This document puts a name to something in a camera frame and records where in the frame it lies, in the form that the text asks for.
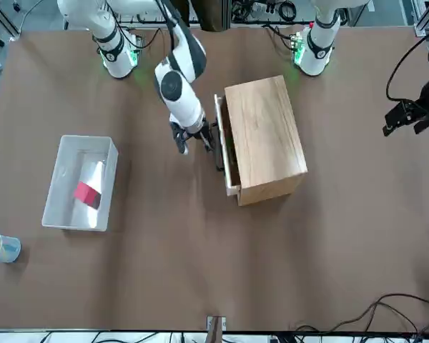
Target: plastic cup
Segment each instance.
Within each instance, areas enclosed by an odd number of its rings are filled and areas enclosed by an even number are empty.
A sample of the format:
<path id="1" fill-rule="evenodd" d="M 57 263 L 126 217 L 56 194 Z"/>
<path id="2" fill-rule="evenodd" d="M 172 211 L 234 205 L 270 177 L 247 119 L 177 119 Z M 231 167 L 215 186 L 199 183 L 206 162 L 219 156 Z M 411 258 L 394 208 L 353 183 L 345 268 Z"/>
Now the plastic cup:
<path id="1" fill-rule="evenodd" d="M 14 262 L 21 252 L 21 241 L 0 234 L 0 262 Z"/>

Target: red cube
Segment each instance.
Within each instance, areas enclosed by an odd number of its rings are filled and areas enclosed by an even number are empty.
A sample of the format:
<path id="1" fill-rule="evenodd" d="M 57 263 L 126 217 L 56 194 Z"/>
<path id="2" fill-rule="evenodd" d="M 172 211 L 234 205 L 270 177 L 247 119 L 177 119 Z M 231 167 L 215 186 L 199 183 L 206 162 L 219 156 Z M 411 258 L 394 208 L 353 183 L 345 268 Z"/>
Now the red cube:
<path id="1" fill-rule="evenodd" d="M 74 191 L 74 197 L 81 200 L 87 206 L 98 209 L 100 205 L 101 194 L 88 186 L 84 182 L 79 182 L 77 189 Z"/>

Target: wooden drawer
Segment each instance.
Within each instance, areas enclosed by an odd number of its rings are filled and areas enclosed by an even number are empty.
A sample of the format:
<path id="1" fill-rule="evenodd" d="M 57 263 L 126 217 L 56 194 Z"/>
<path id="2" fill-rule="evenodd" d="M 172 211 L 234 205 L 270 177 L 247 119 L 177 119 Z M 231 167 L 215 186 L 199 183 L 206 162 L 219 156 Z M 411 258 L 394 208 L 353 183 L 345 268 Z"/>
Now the wooden drawer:
<path id="1" fill-rule="evenodd" d="M 214 96 L 227 195 L 240 206 L 291 194 L 307 173 L 282 76 Z"/>

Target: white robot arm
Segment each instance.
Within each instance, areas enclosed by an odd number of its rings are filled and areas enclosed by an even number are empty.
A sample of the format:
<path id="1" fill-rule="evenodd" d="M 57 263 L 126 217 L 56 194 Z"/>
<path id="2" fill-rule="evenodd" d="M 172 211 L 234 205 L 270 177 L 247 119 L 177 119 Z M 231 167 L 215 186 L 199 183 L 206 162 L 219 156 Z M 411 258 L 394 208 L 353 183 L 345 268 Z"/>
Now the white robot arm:
<path id="1" fill-rule="evenodd" d="M 119 28 L 108 8 L 120 14 L 159 9 L 167 20 L 170 34 L 175 33 L 178 38 L 177 47 L 172 47 L 154 71 L 157 93 L 170 110 L 174 140 L 183 154 L 187 154 L 186 141 L 191 137 L 202 140 L 207 151 L 212 149 L 209 123 L 190 86 L 205 69 L 205 50 L 169 0 L 110 0 L 108 3 L 105 0 L 57 0 L 57 3 L 70 24 L 86 27 L 92 32 L 105 67 L 118 79 L 129 75 L 137 65 L 139 49 L 136 45 L 140 42 L 135 35 Z"/>
<path id="2" fill-rule="evenodd" d="M 200 100 L 190 86 L 202 75 L 207 57 L 200 41 L 182 22 L 169 0 L 157 0 L 166 11 L 167 27 L 178 38 L 178 46 L 154 70 L 155 86 L 170 110 L 170 126 L 179 152 L 187 154 L 186 140 L 200 139 L 207 151 L 212 150 L 212 135 Z"/>
<path id="3" fill-rule="evenodd" d="M 361 6 L 369 0 L 310 0 L 316 8 L 313 27 L 301 33 L 294 62 L 304 73 L 317 76 L 329 63 L 335 36 L 340 28 L 338 9 Z"/>

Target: brown table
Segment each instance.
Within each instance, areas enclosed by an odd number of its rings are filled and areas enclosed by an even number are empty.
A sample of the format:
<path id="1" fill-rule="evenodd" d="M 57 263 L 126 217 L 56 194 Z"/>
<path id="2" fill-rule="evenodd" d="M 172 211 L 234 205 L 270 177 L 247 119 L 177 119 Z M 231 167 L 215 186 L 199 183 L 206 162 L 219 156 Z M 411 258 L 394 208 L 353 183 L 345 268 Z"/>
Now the brown table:
<path id="1" fill-rule="evenodd" d="M 152 77 L 168 37 L 118 81 L 87 32 L 23 35 L 0 88 L 0 232 L 24 245 L 16 264 L 0 264 L 0 328 L 200 330 L 217 314 L 229 330 L 323 330 L 384 293 L 429 298 L 429 133 L 382 133 L 393 106 L 386 81 L 413 30 L 340 30 L 318 78 L 293 69 L 264 29 L 196 34 L 208 66 L 194 87 L 211 119 L 225 86 L 285 76 L 303 183 L 291 197 L 240 208 L 201 144 L 177 153 Z M 418 95 L 425 55 L 423 46 L 410 56 L 391 94 Z M 63 134 L 106 135 L 118 147 L 108 232 L 41 226 Z M 429 323 L 427 305 L 388 303 Z M 372 330 L 411 328 L 379 309 Z"/>

